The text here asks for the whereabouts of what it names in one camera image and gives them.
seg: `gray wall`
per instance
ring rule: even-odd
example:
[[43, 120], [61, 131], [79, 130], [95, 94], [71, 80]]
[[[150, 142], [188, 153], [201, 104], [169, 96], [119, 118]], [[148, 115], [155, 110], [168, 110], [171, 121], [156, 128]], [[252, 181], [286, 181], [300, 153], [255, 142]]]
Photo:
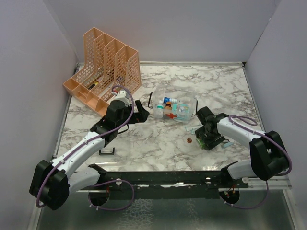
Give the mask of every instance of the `gray wall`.
[[84, 61], [92, 27], [141, 61], [247, 61], [279, 0], [44, 0]]
[[289, 175], [307, 226], [307, 1], [282, 0], [248, 59], [246, 71], [266, 130], [281, 134]]
[[76, 57], [42, 0], [1, 1], [0, 229], [26, 229], [35, 166], [50, 159]]

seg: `white marble surface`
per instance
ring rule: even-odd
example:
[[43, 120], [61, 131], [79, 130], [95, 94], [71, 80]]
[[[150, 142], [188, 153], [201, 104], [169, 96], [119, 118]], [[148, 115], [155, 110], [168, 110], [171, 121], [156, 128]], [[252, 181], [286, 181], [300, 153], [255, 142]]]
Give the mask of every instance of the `white marble surface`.
[[[171, 84], [193, 90], [199, 108], [208, 106], [213, 113], [257, 117], [256, 109], [241, 66], [141, 66], [142, 86], [134, 93], [147, 108], [151, 91], [158, 84]], [[107, 170], [121, 171], [181, 171], [218, 170], [234, 161], [249, 158], [249, 151], [238, 143], [211, 151], [199, 147], [195, 135], [185, 127], [200, 125], [197, 117], [189, 123], [155, 120], [153, 110], [147, 122], [130, 125], [106, 150], [116, 147], [114, 156], [89, 158], [81, 167], [97, 163]], [[59, 153], [62, 155], [79, 142], [100, 117], [72, 98], [63, 131]]]

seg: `small bottle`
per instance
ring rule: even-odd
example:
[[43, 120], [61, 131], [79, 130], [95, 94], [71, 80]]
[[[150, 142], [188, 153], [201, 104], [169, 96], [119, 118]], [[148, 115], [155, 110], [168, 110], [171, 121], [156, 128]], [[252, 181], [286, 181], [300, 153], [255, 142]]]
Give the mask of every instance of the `small bottle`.
[[170, 102], [170, 103], [173, 103], [173, 104], [177, 103], [176, 98], [164, 97], [163, 101], [164, 101], [164, 103], [166, 103], [166, 102]]
[[157, 105], [155, 117], [156, 118], [163, 118], [163, 101], [161, 101], [161, 100], [159, 100], [159, 104]]
[[166, 102], [166, 105], [164, 107], [164, 114], [170, 114], [171, 111], [172, 111], [171, 103], [170, 102]]

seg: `clear plastic box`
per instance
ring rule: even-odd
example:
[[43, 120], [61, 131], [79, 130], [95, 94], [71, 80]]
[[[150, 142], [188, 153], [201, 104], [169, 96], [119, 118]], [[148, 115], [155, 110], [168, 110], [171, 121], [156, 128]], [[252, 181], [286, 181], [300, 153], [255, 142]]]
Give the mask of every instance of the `clear plastic box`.
[[193, 91], [171, 85], [158, 85], [151, 101], [155, 118], [173, 119], [184, 123], [191, 119], [197, 106]]

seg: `purple cable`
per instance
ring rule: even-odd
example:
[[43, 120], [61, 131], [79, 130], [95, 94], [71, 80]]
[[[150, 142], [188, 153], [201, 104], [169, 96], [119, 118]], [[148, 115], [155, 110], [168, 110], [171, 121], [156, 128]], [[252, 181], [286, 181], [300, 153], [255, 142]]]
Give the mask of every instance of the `purple cable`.
[[128, 182], [128, 181], [125, 181], [125, 180], [107, 181], [107, 182], [104, 182], [104, 183], [101, 183], [101, 184], [95, 184], [95, 185], [93, 185], [93, 187], [98, 187], [98, 186], [102, 186], [102, 185], [106, 185], [106, 184], [110, 184], [110, 183], [114, 183], [114, 182], [125, 182], [125, 183], [127, 183], [131, 187], [131, 189], [132, 189], [132, 198], [129, 201], [129, 203], [127, 205], [125, 205], [124, 207], [119, 207], [119, 208], [100, 207], [100, 206], [93, 205], [91, 200], [90, 200], [90, 197], [88, 197], [88, 200], [89, 200], [89, 202], [91, 204], [90, 207], [93, 206], [95, 208], [106, 210], [106, 211], [121, 211], [121, 210], [124, 210], [124, 209], [128, 208], [133, 203], [135, 192], [134, 192], [134, 188], [133, 188], [132, 184], [130, 182]]
[[[73, 151], [71, 151], [70, 154], [68, 154], [66, 157], [64, 157], [64, 158], [63, 158], [64, 161], [66, 161], [72, 154], [74, 154], [76, 151], [78, 151], [78, 150], [79, 150], [80, 148], [82, 148], [84, 145], [88, 144], [88, 142], [90, 142], [90, 141], [92, 141], [92, 140], [95, 140], [95, 139], [97, 139], [97, 138], [101, 138], [101, 137], [103, 137], [103, 136], [105, 136], [105, 135], [108, 135], [108, 134], [110, 134], [110, 133], [113, 133], [113, 132], [115, 132], [115, 131], [121, 129], [122, 127], [124, 127], [124, 126], [129, 122], [130, 118], [131, 118], [132, 115], [133, 115], [133, 111], [134, 111], [134, 101], [133, 101], [132, 94], [129, 92], [129, 90], [128, 90], [127, 88], [125, 88], [125, 87], [123, 87], [123, 86], [120, 86], [120, 85], [113, 86], [113, 87], [112, 87], [112, 91], [113, 91], [115, 88], [117, 88], [117, 87], [122, 88], [123, 90], [125, 90], [125, 91], [127, 92], [127, 94], [129, 95], [129, 97], [131, 98], [131, 106], [132, 106], [132, 109], [131, 109], [131, 113], [130, 113], [129, 117], [127, 118], [127, 120], [126, 120], [123, 124], [121, 124], [120, 126], [114, 128], [114, 129], [112, 129], [112, 130], [110, 130], [110, 131], [108, 131], [108, 132], [106, 132], [106, 133], [103, 133], [103, 134], [100, 134], [100, 135], [98, 135], [98, 136], [96, 136], [96, 137], [93, 137], [93, 138], [88, 139], [86, 142], [84, 142], [84, 143], [82, 143], [81, 145], [79, 145], [78, 147], [76, 147]], [[40, 205], [40, 204], [39, 204], [40, 196], [42, 195], [43, 188], [44, 188], [44, 186], [46, 185], [46, 183], [47, 183], [49, 177], [53, 174], [53, 172], [54, 172], [60, 165], [62, 165], [62, 162], [59, 162], [56, 166], [54, 166], [53, 169], [48, 173], [48, 175], [47, 175], [46, 178], [44, 179], [44, 181], [43, 181], [42, 185], [40, 186], [39, 191], [38, 191], [38, 193], [37, 193], [37, 197], [36, 197], [36, 207], [44, 207], [44, 206], [46, 206], [45, 204], [43, 204], [43, 205]]]
[[239, 209], [254, 209], [254, 208], [258, 208], [258, 207], [260, 207], [261, 205], [263, 205], [264, 202], [266, 202], [266, 200], [268, 199], [268, 196], [269, 196], [269, 185], [268, 185], [268, 182], [265, 181], [265, 184], [267, 185], [267, 193], [266, 193], [264, 199], [263, 199], [259, 204], [255, 205], [255, 206], [252, 206], [252, 207], [241, 207], [241, 206], [237, 206], [237, 205], [234, 205], [234, 204], [229, 204], [229, 203], [226, 202], [226, 201], [224, 201], [224, 203], [227, 204], [227, 205], [229, 205], [229, 206], [231, 206], [231, 207], [235, 207], [235, 208], [239, 208]]
[[231, 123], [235, 124], [236, 126], [238, 126], [238, 127], [242, 128], [242, 129], [246, 130], [247, 132], [255, 133], [255, 134], [257, 134], [257, 135], [259, 135], [259, 136], [261, 136], [261, 137], [267, 139], [270, 143], [272, 143], [273, 145], [275, 145], [277, 148], [279, 148], [279, 149], [284, 153], [284, 155], [285, 155], [285, 157], [287, 158], [287, 161], [288, 161], [288, 163], [289, 163], [289, 169], [288, 169], [286, 172], [282, 172], [282, 173], [280, 173], [280, 174], [277, 174], [277, 176], [285, 176], [285, 175], [288, 175], [288, 174], [291, 172], [291, 170], [292, 170], [292, 161], [291, 161], [290, 156], [289, 156], [288, 153], [286, 152], [286, 150], [284, 150], [279, 144], [277, 144], [275, 141], [273, 141], [272, 139], [270, 139], [270, 138], [267, 137], [266, 135], [264, 135], [264, 134], [262, 134], [262, 133], [259, 133], [259, 132], [257, 132], [257, 131], [254, 132], [253, 130], [251, 130], [251, 129], [249, 129], [249, 128], [246, 128], [245, 126], [243, 126], [243, 125], [241, 125], [241, 124], [235, 122], [235, 121], [233, 120], [233, 118], [238, 118], [238, 119], [240, 119], [241, 121], [245, 122], [246, 124], [249, 124], [249, 125], [251, 125], [251, 126], [256, 126], [256, 125], [257, 125], [257, 121], [256, 121], [254, 118], [251, 118], [251, 117], [248, 117], [248, 116], [230, 115], [230, 116], [229, 116], [229, 121], [230, 121]]

